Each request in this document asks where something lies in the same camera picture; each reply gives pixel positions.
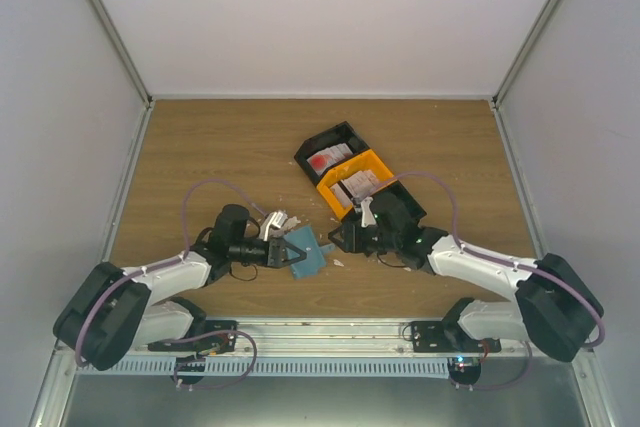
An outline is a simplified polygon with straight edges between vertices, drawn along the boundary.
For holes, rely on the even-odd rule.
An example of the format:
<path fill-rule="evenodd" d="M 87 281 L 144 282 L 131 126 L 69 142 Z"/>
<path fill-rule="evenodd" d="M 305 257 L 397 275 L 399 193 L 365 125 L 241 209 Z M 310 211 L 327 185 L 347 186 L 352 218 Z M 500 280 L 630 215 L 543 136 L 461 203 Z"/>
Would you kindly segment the blue leather card holder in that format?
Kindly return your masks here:
<path fill-rule="evenodd" d="M 335 249 L 335 245 L 318 243 L 316 235 L 310 225 L 292 230 L 284 236 L 284 239 L 306 254 L 306 258 L 290 266 L 290 271 L 295 280 L 315 276 L 326 266 L 326 258 Z"/>

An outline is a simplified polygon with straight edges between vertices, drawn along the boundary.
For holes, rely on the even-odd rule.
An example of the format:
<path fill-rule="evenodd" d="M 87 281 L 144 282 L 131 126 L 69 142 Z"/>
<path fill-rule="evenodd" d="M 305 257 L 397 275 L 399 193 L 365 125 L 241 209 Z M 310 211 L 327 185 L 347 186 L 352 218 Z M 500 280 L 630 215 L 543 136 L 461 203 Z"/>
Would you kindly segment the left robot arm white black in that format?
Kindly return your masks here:
<path fill-rule="evenodd" d="M 185 351 L 203 345 L 205 312 L 182 293 L 230 274 L 235 263 L 280 269 L 306 259 L 307 252 L 272 231 L 284 225 L 271 213 L 254 236 L 247 208 L 228 204 L 211 227 L 174 257 L 141 267 L 96 265 L 53 326 L 54 336 L 76 354 L 79 365 L 105 371 L 130 350 L 168 342 Z"/>

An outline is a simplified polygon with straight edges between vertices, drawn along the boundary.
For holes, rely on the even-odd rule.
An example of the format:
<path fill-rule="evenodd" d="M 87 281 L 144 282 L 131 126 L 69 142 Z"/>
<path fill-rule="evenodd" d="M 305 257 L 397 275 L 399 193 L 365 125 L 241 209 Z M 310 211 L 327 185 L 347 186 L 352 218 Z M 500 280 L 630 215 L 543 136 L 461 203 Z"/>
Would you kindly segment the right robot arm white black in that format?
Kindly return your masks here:
<path fill-rule="evenodd" d="M 604 309 L 561 256 L 518 258 L 468 245 L 453 234 L 420 225 L 394 195 L 365 199 L 329 238 L 345 253 L 395 254 L 414 271 L 466 281 L 501 296 L 499 302 L 458 301 L 443 319 L 443 340 L 464 352 L 477 340 L 531 342 L 548 357 L 572 361 L 594 346 Z"/>

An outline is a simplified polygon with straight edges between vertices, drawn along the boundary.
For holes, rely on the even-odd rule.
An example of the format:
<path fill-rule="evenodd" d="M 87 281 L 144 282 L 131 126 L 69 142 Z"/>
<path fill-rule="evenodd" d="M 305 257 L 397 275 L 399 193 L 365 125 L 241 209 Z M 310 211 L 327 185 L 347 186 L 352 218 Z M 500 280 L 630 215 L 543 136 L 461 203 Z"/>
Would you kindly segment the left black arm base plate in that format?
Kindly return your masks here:
<path fill-rule="evenodd" d="M 236 320 L 207 319 L 199 322 L 195 327 L 191 327 L 185 337 L 191 338 L 214 331 L 236 330 L 237 327 L 238 322 Z M 235 335 L 224 332 L 186 343 L 154 342 L 149 344 L 147 349 L 152 352 L 193 352 L 209 355 L 233 352 L 235 350 L 235 343 Z"/>

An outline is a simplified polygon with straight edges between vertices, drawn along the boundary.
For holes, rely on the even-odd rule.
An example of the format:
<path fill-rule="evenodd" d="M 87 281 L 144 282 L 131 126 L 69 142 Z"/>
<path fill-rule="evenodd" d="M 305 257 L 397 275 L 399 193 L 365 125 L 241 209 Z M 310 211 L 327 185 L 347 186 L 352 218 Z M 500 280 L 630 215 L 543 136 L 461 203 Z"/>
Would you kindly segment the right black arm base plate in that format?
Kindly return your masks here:
<path fill-rule="evenodd" d="M 502 349 L 499 340 L 473 339 L 456 323 L 441 320 L 411 321 L 401 330 L 401 336 L 411 343 L 414 353 L 484 354 Z"/>

